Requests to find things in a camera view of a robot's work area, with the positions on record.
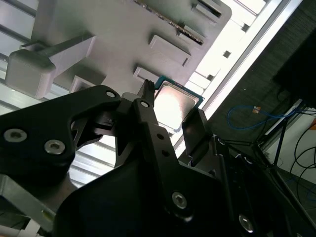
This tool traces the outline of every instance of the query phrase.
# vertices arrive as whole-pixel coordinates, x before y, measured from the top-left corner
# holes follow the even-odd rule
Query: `black mechanical arm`
[[[95,86],[1,116],[1,196],[54,237],[316,236],[268,161],[231,156],[199,109],[182,124],[190,165],[178,161],[154,93]],[[65,188],[76,150],[103,135],[116,137],[114,170]]]

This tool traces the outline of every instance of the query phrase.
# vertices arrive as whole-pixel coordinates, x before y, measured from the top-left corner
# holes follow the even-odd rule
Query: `white panel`
[[[193,73],[189,80],[204,89],[211,83],[209,79],[206,79],[198,73]]]
[[[80,183],[83,183],[83,184],[90,183],[91,181],[93,181],[96,178],[98,178],[98,176],[94,176],[94,175],[90,175],[90,174],[84,173],[84,172],[82,172],[80,170],[77,170],[74,167],[71,167],[69,169],[69,175],[70,175],[71,179],[73,179],[75,181],[78,181]]]
[[[8,63],[0,60],[0,79],[5,79],[5,72],[6,72],[6,68],[8,66]]]
[[[159,79],[159,76],[153,74],[152,72],[142,67],[137,67],[134,72],[134,78],[139,79],[141,82],[148,79],[151,80],[153,83],[156,83],[156,81]]]
[[[255,20],[256,16],[250,13],[248,10],[243,8],[241,5],[239,5],[235,0],[221,0],[223,3],[227,4],[232,12],[232,19],[236,19],[238,22],[239,20],[243,23],[251,26],[253,21]]]
[[[8,66],[8,63],[0,59],[0,70],[5,72],[7,66]]]
[[[9,56],[10,53],[19,50],[21,45],[22,42],[0,32],[0,53]]]
[[[87,170],[97,175],[104,175],[105,173],[111,171],[113,168],[102,163],[96,162],[89,158],[76,155],[72,165],[79,167],[81,169]]]
[[[18,1],[34,10],[37,10],[39,6],[39,0],[18,0]]]
[[[227,62],[227,58],[223,57],[224,52],[234,53],[244,35],[245,32],[241,30],[240,26],[230,20],[198,65],[196,71],[205,77],[209,75],[216,76]]]
[[[216,52],[216,49],[210,50],[205,60],[197,67],[197,72],[205,77],[209,75],[216,76],[227,61],[227,58],[222,56],[223,54],[224,52]]]
[[[178,47],[174,46],[173,44],[169,43],[168,41],[157,35],[153,37],[149,46],[150,48],[159,51],[166,57],[174,60],[182,66],[184,66],[188,59],[191,57],[185,51],[179,49]]]
[[[0,99],[20,109],[40,102],[3,84],[0,84]]]
[[[222,15],[222,13],[219,10],[219,6],[212,1],[208,2],[207,6],[208,7],[204,6],[201,3],[197,3],[197,5],[194,8],[196,11],[207,17],[212,22],[217,23]]]
[[[95,144],[84,146],[81,149],[79,149],[79,151],[112,165],[114,165],[116,161],[115,152]]]
[[[34,21],[33,16],[0,1],[0,25],[30,39]]]
[[[115,137],[104,135],[99,142],[115,148]]]
[[[219,51],[225,52],[227,50],[232,53],[237,49],[238,43],[244,35],[245,31],[241,30],[238,24],[230,20],[216,39],[214,47]]]
[[[198,85],[195,85],[190,81],[186,83],[185,87],[199,95],[202,95],[204,92],[203,88],[199,87]]]
[[[4,115],[4,114],[10,113],[10,112],[12,112],[12,111],[13,111],[13,110],[8,109],[8,108],[6,108],[6,107],[0,105],[0,115]]]
[[[262,8],[265,6],[265,1],[263,0],[237,0],[246,7],[248,7],[250,10],[252,10],[254,13],[259,13]]]

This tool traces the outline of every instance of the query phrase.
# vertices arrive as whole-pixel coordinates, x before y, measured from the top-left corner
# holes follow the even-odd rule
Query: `black cable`
[[[294,165],[295,165],[295,163],[297,163],[299,166],[301,166],[302,168],[305,168],[305,169],[313,169],[314,167],[305,167],[305,166],[302,166],[302,165],[300,165],[300,163],[297,161],[301,156],[302,156],[302,154],[304,154],[305,152],[308,152],[308,151],[310,151],[310,150],[312,150],[312,149],[316,149],[316,147],[310,147],[310,148],[308,148],[308,149],[306,149],[306,150],[304,150],[296,159],[295,159],[295,161],[293,162],[293,164],[292,164],[292,166],[291,166],[291,168],[290,168],[290,174],[292,175],[292,170],[293,170],[293,167],[294,167]]]
[[[301,173],[300,177],[298,178],[297,182],[296,182],[296,195],[297,195],[297,199],[298,199],[298,201],[300,202],[301,205],[302,205],[302,203],[301,203],[300,195],[299,195],[299,192],[298,192],[299,182],[300,182],[303,174],[306,172],[306,170],[308,170],[310,167],[315,166],[315,165],[316,164],[314,163],[314,164],[311,164],[310,166],[308,166],[307,168],[305,168],[303,170],[303,172]]]
[[[314,151],[314,164],[315,164],[315,169],[316,169],[316,148],[315,148],[315,151]]]
[[[304,112],[297,112],[298,114],[303,114],[303,115],[316,115],[316,113],[311,113],[311,114],[309,114],[309,113],[304,113]]]
[[[307,167],[305,167],[305,166],[303,166],[303,165],[301,165],[298,161],[297,161],[297,158],[296,158],[296,151],[297,151],[297,147],[298,147],[298,144],[300,143],[300,141],[301,141],[301,139],[302,139],[302,137],[305,135],[305,133],[307,133],[307,131],[308,130],[310,130],[312,127],[314,127],[316,124],[315,123],[313,123],[308,129],[306,129],[304,132],[303,132],[303,134],[300,136],[300,138],[298,139],[298,141],[297,141],[297,143],[296,143],[296,145],[295,145],[295,149],[294,149],[294,162],[296,162],[300,167],[302,167],[302,168],[307,168]]]

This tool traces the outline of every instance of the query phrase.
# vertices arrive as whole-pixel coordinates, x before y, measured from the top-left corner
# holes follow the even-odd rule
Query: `black plastic part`
[[[107,96],[107,91],[116,96]],[[120,96],[115,91],[100,85],[2,115],[0,173],[19,179],[27,177],[34,184],[60,182],[75,157],[77,142],[81,139],[82,146],[100,139],[86,130],[90,118],[100,111],[116,109],[119,103]],[[6,141],[3,134],[12,128],[25,131],[27,139],[18,143]],[[47,153],[44,145],[49,140],[62,141],[64,152]]]
[[[167,212],[154,174],[138,157],[71,194],[58,210],[53,236],[192,237],[212,233],[238,237],[228,220],[219,182],[187,167],[179,168],[187,177],[188,192],[195,194],[191,221],[180,222]]]

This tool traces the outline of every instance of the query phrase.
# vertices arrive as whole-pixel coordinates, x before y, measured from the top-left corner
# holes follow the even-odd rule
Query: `wire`
[[[233,126],[233,125],[231,124],[231,122],[230,122],[230,115],[231,115],[231,113],[232,113],[234,110],[236,110],[236,109],[238,109],[238,108],[248,108],[248,109],[252,109],[252,110],[257,110],[259,114],[264,114],[264,115],[266,115],[266,116],[268,116],[268,117],[270,117],[270,118],[266,119],[265,121],[259,122],[259,123],[255,124],[255,125],[253,125],[253,126],[249,126],[249,127],[235,127],[235,126]],[[258,110],[258,109],[256,109],[254,106],[252,106],[252,105],[237,105],[237,106],[235,106],[235,107],[232,107],[232,108],[228,111],[228,113],[227,113],[227,123],[228,123],[229,127],[231,127],[231,128],[234,129],[234,130],[248,130],[248,129],[252,129],[252,128],[258,127],[258,126],[260,126],[260,125],[262,125],[262,124],[264,124],[264,123],[267,123],[268,121],[273,120],[273,119],[281,119],[281,118],[290,117],[290,116],[292,116],[293,114],[295,114],[296,112],[297,112],[296,110],[293,110],[293,111],[290,112],[288,115],[285,115],[285,114],[282,114],[282,115],[272,115],[272,114],[270,114],[270,113],[268,113],[268,112],[266,112],[266,111]]]
[[[312,127],[314,127],[316,125],[316,123],[313,123],[311,126],[309,126],[309,128],[308,129],[306,129],[303,133],[302,133],[302,135],[300,136],[300,138],[298,139],[298,141],[297,141],[297,143],[296,143],[296,145],[295,145],[295,149],[294,149],[294,160],[295,160],[295,162],[300,166],[300,167],[302,167],[302,168],[306,168],[305,166],[303,166],[303,165],[301,165],[298,161],[297,161],[297,158],[296,158],[296,151],[297,151],[297,147],[298,147],[298,144],[300,143],[300,141],[301,141],[301,139],[303,138],[303,136],[305,135],[305,133],[307,133],[307,131],[309,131]]]
[[[310,150],[312,150],[312,149],[315,149],[315,148],[316,148],[316,147],[308,148],[308,149],[304,150],[297,158],[295,158],[295,160],[294,160],[294,162],[293,162],[293,164],[292,164],[292,166],[291,166],[291,169],[290,169],[290,174],[292,174],[292,170],[293,170],[293,167],[294,167],[295,163],[297,163],[300,167],[305,168],[305,169],[313,169],[313,168],[314,168],[314,167],[309,168],[309,166],[308,166],[308,167],[302,166],[302,165],[298,162],[298,159],[299,159],[299,158],[302,156],[302,154],[304,154],[305,152],[308,152],[308,151],[310,151]]]

